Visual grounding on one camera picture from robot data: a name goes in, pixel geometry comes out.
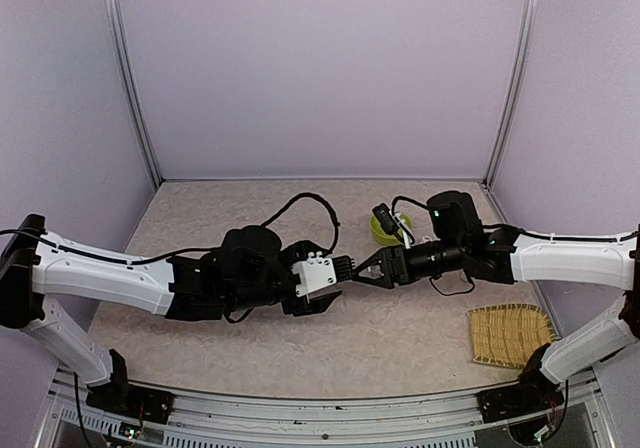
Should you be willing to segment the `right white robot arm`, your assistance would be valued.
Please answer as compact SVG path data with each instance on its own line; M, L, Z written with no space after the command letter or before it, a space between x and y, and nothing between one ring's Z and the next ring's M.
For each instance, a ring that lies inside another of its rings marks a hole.
M471 195L454 190L432 196L422 207L430 214L435 240L378 250L356 267L355 281L393 289L462 271L471 282L560 281L605 285L621 292L592 321L536 350L511 391L518 410L535 410L549 397L551 386L638 342L637 232L575 237L485 225Z

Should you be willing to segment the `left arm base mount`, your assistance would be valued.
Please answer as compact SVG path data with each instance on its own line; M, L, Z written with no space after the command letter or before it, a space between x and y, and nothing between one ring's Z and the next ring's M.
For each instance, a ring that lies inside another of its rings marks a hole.
M109 356L112 369L108 382L89 387L86 404L141 422L166 425L173 407L174 394L132 384L128 379L125 359L115 349L109 350Z

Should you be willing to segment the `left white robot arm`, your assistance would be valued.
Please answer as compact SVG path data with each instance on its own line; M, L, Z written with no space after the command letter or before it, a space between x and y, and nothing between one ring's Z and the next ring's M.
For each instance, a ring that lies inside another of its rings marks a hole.
M140 402L115 350L94 342L55 301L72 295L180 322L238 323L278 305L291 316L325 312L353 261L302 240L288 247L266 226L226 233L220 246L144 258L76 244L27 216L1 253L1 325L20 330L71 368L121 413Z

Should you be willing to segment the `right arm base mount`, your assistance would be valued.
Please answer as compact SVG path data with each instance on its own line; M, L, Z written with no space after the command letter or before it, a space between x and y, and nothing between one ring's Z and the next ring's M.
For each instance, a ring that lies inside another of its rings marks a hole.
M559 384L538 371L521 374L512 385L480 391L477 399L484 423L537 413L565 401Z

